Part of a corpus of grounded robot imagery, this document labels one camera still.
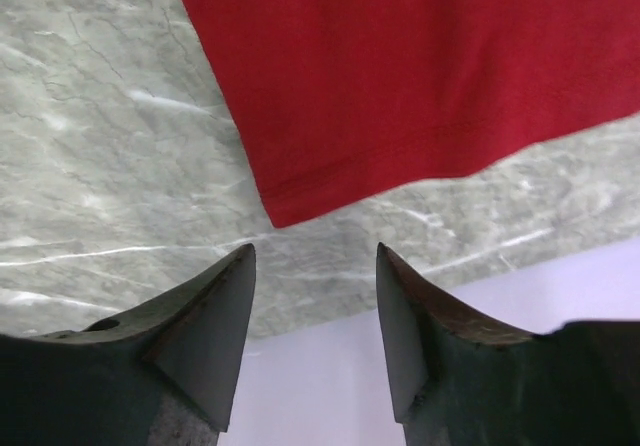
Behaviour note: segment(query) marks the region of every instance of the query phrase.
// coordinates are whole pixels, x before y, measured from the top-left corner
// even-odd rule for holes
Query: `red cloth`
[[[183,0],[276,227],[640,109],[640,0]]]

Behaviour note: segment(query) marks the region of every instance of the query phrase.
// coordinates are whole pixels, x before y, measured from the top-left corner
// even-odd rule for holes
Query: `gray marble tabletop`
[[[253,242],[265,337],[640,233],[640,116],[274,230],[180,0],[0,0],[0,330],[82,328]]]

